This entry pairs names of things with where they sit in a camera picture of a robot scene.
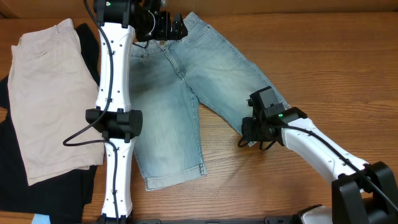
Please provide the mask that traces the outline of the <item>light blue cloth piece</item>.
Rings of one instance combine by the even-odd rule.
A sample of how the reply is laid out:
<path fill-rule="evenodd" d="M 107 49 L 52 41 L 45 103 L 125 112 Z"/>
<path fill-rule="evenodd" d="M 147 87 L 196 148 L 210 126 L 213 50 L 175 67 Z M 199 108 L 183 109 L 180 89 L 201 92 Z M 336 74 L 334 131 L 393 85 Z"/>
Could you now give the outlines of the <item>light blue cloth piece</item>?
<path fill-rule="evenodd" d="M 35 214 L 32 219 L 32 224 L 51 224 L 50 217 L 43 214 Z"/>

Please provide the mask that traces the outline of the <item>black garment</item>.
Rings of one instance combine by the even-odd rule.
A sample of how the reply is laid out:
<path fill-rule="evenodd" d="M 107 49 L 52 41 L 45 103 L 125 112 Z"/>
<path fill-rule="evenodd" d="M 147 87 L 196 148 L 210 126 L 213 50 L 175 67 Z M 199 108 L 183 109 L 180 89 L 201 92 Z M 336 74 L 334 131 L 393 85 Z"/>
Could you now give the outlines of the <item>black garment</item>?
<path fill-rule="evenodd" d="M 86 25 L 74 26 L 80 40 L 81 56 L 98 87 L 98 43 Z M 52 223 L 78 223 L 83 208 L 91 202 L 96 169 L 74 169 L 62 175 L 27 183 L 24 163 L 11 118 L 8 76 L 1 81 L 1 106 L 7 110 L 1 123 L 1 209 L 48 215 Z M 88 125 L 63 141 L 66 147 L 99 144 L 99 132 Z"/>

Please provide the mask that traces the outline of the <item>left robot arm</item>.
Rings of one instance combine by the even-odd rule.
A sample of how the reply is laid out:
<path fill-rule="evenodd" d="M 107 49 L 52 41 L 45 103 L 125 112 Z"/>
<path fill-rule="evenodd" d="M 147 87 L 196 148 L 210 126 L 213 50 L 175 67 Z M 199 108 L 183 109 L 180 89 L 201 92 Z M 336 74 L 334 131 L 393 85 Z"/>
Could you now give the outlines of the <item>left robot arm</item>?
<path fill-rule="evenodd" d="M 135 40 L 180 40 L 188 31 L 165 1 L 99 0 L 87 11 L 101 41 L 98 97 L 86 120 L 101 133 L 106 152 L 106 193 L 98 223 L 132 223 L 131 165 L 142 112 L 129 97 L 129 58 Z"/>

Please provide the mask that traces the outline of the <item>beige shorts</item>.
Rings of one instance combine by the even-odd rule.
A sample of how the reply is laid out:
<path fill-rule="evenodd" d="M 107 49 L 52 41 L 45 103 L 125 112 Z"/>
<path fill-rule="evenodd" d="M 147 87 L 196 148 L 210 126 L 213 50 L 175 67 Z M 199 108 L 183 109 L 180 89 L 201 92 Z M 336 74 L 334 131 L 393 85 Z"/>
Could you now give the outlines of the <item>beige shorts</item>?
<path fill-rule="evenodd" d="M 11 51 L 10 112 L 27 183 L 101 165 L 102 145 L 63 145 L 87 126 L 85 111 L 94 107 L 98 94 L 72 20 L 23 34 Z"/>

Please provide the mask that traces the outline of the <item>light blue denim shorts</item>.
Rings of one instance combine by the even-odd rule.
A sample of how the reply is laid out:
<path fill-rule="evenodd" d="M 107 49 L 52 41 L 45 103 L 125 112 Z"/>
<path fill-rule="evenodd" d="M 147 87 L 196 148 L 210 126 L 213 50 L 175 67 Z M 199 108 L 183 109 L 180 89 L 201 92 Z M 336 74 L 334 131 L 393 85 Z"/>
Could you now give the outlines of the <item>light blue denim shorts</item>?
<path fill-rule="evenodd" d="M 151 40 L 131 47 L 129 97 L 143 114 L 134 153 L 148 191 L 197 179 L 207 170 L 198 107 L 205 105 L 240 131 L 252 113 L 251 93 L 271 86 L 215 28 L 190 13 L 181 40 Z"/>

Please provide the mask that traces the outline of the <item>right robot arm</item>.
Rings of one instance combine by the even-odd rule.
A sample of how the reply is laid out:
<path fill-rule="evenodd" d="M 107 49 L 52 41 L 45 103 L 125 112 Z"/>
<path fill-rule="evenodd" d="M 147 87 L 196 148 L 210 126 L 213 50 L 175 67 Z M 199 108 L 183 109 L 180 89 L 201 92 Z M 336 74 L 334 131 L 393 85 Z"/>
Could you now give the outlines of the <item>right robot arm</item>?
<path fill-rule="evenodd" d="M 330 185 L 332 206 L 314 205 L 290 217 L 266 223 L 396 224 L 397 183 L 384 162 L 370 164 L 324 135 L 297 107 L 285 108 L 271 87 L 248 99 L 252 116 L 243 118 L 239 147 L 250 142 L 281 146 L 296 152 Z"/>

